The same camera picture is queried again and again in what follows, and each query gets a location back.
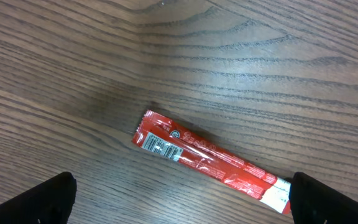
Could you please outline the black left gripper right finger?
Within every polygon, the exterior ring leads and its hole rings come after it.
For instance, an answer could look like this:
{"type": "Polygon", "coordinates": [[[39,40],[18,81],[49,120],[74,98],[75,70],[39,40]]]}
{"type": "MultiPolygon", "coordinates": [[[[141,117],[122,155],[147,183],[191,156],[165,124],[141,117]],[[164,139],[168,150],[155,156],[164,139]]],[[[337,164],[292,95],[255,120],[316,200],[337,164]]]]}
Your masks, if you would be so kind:
{"type": "Polygon", "coordinates": [[[358,224],[358,202],[303,172],[294,174],[289,199],[295,224],[358,224]]]}

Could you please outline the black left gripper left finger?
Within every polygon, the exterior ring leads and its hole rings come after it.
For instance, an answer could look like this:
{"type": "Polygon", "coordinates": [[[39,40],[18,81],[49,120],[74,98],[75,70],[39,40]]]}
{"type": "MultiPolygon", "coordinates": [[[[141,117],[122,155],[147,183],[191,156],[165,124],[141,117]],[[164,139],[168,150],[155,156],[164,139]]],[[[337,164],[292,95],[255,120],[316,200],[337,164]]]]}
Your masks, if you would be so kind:
{"type": "Polygon", "coordinates": [[[62,172],[0,204],[0,223],[67,224],[76,190],[73,175],[62,172]]]}

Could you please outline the red snack packet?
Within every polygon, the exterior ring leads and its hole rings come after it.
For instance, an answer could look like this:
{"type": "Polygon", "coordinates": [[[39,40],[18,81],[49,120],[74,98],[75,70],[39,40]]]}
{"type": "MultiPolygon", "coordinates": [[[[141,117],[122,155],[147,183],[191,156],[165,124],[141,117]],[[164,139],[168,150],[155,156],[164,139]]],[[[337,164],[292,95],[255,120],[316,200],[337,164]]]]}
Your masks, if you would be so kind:
{"type": "Polygon", "coordinates": [[[207,141],[174,120],[145,112],[132,142],[146,151],[212,177],[287,215],[291,184],[207,141]]]}

